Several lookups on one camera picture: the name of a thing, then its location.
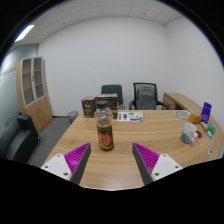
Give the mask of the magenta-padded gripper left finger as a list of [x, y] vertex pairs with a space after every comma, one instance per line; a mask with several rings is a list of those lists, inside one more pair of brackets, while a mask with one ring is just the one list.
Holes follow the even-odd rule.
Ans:
[[90, 153], [91, 145], [86, 143], [65, 155], [56, 154], [42, 169], [79, 185]]

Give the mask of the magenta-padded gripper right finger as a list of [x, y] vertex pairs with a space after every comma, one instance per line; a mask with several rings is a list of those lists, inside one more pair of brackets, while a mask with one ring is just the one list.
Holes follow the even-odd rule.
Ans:
[[132, 153], [145, 185], [182, 169], [168, 154], [157, 154], [137, 143], [133, 144]]

